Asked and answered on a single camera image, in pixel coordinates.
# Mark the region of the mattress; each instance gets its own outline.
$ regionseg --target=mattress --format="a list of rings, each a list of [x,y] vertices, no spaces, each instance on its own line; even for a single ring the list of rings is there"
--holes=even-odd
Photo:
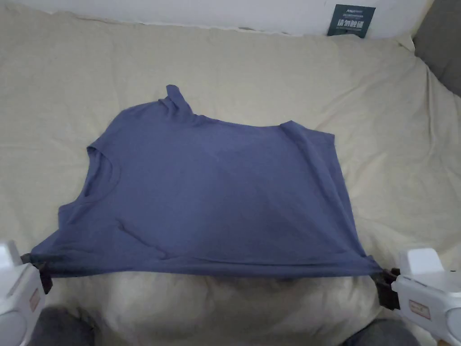
[[[57,227],[86,146],[122,109],[177,85],[199,114],[333,133],[357,232],[384,268],[430,246],[460,269],[461,99],[411,41],[109,24],[0,10],[0,236],[30,249]],[[101,345],[335,345],[381,313],[368,277],[231,279],[125,272],[57,279]]]

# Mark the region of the blue t-shirt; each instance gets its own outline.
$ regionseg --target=blue t-shirt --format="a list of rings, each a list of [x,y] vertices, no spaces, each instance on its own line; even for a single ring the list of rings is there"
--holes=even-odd
[[[83,190],[59,208],[59,229],[34,261],[52,276],[380,270],[359,243],[332,134],[207,118],[166,89],[122,111],[88,147]]]

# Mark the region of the gray cushion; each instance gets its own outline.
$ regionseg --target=gray cushion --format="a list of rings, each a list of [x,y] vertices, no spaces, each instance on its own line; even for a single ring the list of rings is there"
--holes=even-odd
[[[414,44],[416,56],[461,96],[461,0],[435,0]]]

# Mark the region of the white wall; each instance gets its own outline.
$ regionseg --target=white wall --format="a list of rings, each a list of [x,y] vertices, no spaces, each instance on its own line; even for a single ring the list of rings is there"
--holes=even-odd
[[[326,34],[336,3],[373,6],[368,37],[412,32],[432,0],[12,0],[47,12],[145,24]]]

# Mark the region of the dark card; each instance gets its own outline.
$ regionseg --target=dark card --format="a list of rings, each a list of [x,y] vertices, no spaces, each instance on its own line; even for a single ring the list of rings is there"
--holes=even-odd
[[[375,7],[336,5],[327,35],[355,34],[364,38],[375,9]]]

